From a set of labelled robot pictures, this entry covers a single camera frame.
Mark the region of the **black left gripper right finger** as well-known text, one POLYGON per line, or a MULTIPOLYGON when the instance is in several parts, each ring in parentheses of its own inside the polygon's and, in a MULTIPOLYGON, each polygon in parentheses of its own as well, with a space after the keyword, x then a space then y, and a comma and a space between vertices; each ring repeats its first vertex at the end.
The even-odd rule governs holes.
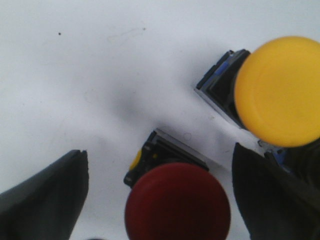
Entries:
POLYGON ((296 151, 289 173, 236 143, 232 157, 235 200, 252 240, 320 238, 320 151, 296 151))

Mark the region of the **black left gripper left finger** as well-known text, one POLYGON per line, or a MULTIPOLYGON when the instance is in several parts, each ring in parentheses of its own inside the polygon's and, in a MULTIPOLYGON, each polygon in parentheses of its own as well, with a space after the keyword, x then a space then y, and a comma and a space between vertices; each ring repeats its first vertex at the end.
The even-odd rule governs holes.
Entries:
POLYGON ((0 195, 2 240, 68 240, 89 190, 88 154, 71 150, 0 195))

